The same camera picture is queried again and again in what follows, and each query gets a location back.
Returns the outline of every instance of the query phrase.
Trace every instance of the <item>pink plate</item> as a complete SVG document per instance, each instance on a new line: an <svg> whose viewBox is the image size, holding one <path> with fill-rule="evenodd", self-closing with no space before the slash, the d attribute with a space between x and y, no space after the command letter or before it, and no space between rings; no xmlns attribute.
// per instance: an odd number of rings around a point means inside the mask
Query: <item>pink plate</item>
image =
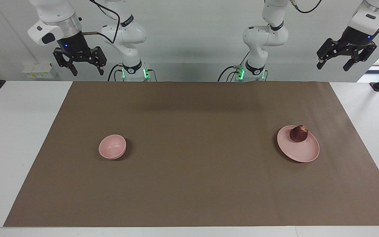
<svg viewBox="0 0 379 237"><path fill-rule="evenodd" d="M105 137L99 144L99 153L106 159L114 160L120 158L127 147L125 138L120 135Z"/></svg>
<svg viewBox="0 0 379 237"><path fill-rule="evenodd" d="M311 162L317 159L320 153L320 145L316 137L309 132L305 141L296 143L289 136L289 132L295 127L289 125L280 129L277 134L277 143L280 149L286 156L298 162Z"/></svg>

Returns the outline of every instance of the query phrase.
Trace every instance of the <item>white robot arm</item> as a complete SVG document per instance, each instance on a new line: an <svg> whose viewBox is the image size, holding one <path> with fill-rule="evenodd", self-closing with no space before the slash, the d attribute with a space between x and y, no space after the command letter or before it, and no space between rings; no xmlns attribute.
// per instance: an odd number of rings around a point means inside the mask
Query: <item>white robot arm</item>
<svg viewBox="0 0 379 237"><path fill-rule="evenodd" d="M129 10L126 0L105 0L109 9L117 12L120 16L121 28L118 31L118 37L112 45L120 54L122 59L122 79L125 81L145 81L149 78L147 73L148 64L140 59L140 55L133 44L139 44L146 41L146 29L134 21L134 16ZM118 20L116 15L108 14L114 20ZM116 31L116 24L105 25L101 32L113 37Z"/></svg>
<svg viewBox="0 0 379 237"><path fill-rule="evenodd" d="M77 70L73 62L87 62L97 67L103 75L106 57L100 47L90 49L81 32L80 18L68 0L29 0L36 8L39 21L27 33L39 45L57 41L54 56L61 67L71 70L74 76Z"/></svg>
<svg viewBox="0 0 379 237"><path fill-rule="evenodd" d="M29 0L36 8L40 20L27 33L39 45L57 41L54 56L59 66L69 68L77 75L73 62L88 62L98 67L103 74L106 57L100 47L90 49L84 35L95 35L98 32L81 32L80 18L77 18L74 8L68 0ZM108 17L121 21L117 31L117 22L102 27L101 33L105 42L112 45L122 58L122 77L126 81L144 81L150 77L148 64L140 59L137 49L132 44L145 42L146 29L134 21L126 0L105 0L105 6L116 14L107 11Z"/></svg>
<svg viewBox="0 0 379 237"><path fill-rule="evenodd" d="M284 26L283 18L288 5L289 0L266 0L262 16L269 24L245 29L243 40L249 47L250 53L243 65L244 77L236 81L254 81L260 78L268 57L268 53L262 47L286 43L289 33Z"/></svg>

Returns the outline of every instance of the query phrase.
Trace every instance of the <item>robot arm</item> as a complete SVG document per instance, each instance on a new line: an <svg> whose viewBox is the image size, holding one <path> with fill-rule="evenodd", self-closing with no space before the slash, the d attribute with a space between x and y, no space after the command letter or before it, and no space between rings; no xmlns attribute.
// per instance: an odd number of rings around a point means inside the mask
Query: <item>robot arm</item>
<svg viewBox="0 0 379 237"><path fill-rule="evenodd" d="M266 0L262 16L269 24L245 29L243 40L249 47L250 54L243 66L244 78L238 78L239 80L257 80L268 57L268 53L262 47L284 45L288 40L289 33L283 21L288 5L289 0Z"/></svg>
<svg viewBox="0 0 379 237"><path fill-rule="evenodd" d="M27 33L39 45L57 41L54 56L61 67L71 70L74 76L77 70L73 62L88 62L97 67L103 75L106 57L100 47L90 49L81 32L80 18L68 0L29 0L36 8L39 21Z"/></svg>
<svg viewBox="0 0 379 237"><path fill-rule="evenodd" d="M379 0L364 0L353 14L347 28L337 41L329 38L317 51L321 69L327 60L339 55L350 56L343 66L348 71L355 63L366 61L376 49L373 39L379 33Z"/></svg>
<svg viewBox="0 0 379 237"><path fill-rule="evenodd" d="M105 40L109 45L112 45L120 54L124 70L122 77L125 81L144 81L148 78L146 69L148 65L140 59L138 50L133 44L139 44L146 41L146 29L139 23L134 21L134 16L128 7L126 0L105 0L106 6L109 9L117 12L120 15L121 28L118 31L118 37L112 44ZM116 15L109 14L110 18L118 20ZM108 37L115 34L116 23L105 25L101 32Z"/></svg>

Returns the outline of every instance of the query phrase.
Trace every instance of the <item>white wall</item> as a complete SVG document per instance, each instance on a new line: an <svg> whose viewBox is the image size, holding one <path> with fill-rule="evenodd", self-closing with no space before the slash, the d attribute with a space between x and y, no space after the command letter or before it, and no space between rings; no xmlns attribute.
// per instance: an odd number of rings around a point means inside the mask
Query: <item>white wall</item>
<svg viewBox="0 0 379 237"><path fill-rule="evenodd" d="M311 9L318 0L299 0L301 9ZM312 13L300 14L289 6L285 24L288 42L269 47L266 68L269 80L288 81L357 81L379 58L377 50L365 63L349 72L342 67L349 59L330 60L317 70L316 51L327 38L338 39L353 12L362 0L326 0ZM70 0L78 16L83 18L84 31L95 31L112 23L98 8L86 0ZM129 0L135 19L148 31L147 41L137 45L141 57L156 70L163 81L215 81L221 70L239 63L248 51L242 41L245 27L265 24L261 12L262 0ZM0 0L0 78L24 80L23 63L52 62L60 74L57 80L105 80L94 66L77 63L78 76L60 69L52 51L57 43L36 45L27 29L38 20L28 0ZM87 36L90 47L102 46L107 58L107 71L119 63L112 48L100 36Z"/></svg>

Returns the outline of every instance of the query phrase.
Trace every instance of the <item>power outlet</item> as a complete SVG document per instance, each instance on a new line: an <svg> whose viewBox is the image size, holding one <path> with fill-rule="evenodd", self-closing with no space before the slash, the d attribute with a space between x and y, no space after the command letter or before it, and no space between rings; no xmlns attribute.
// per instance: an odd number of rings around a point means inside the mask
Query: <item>power outlet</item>
<svg viewBox="0 0 379 237"><path fill-rule="evenodd" d="M25 65L23 74L28 79L54 79L57 72L50 63L39 63L34 65Z"/></svg>

